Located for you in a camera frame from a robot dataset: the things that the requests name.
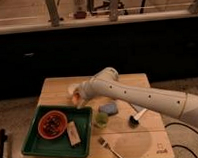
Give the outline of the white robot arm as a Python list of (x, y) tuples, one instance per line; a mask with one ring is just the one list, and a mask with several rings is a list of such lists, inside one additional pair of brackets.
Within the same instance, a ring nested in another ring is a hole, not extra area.
[(71, 97), (77, 96), (74, 105), (80, 109), (95, 97), (105, 96), (123, 100), (148, 110), (168, 115), (198, 127), (198, 95), (147, 87), (132, 87), (119, 82), (118, 72), (106, 67), (99, 73), (68, 88)]

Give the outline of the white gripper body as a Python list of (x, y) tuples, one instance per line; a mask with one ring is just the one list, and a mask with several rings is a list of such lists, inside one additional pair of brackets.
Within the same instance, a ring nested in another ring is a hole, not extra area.
[[(72, 97), (72, 95), (73, 95), (74, 92), (79, 92), (79, 85), (78, 84), (71, 84), (68, 87), (68, 93), (69, 93), (70, 99), (71, 99), (71, 97)], [(78, 103), (78, 105), (74, 105), (73, 104), (77, 109), (81, 109), (82, 107), (84, 107), (87, 104), (87, 101), (84, 100), (81, 96), (80, 96), (80, 99), (81, 100)]]

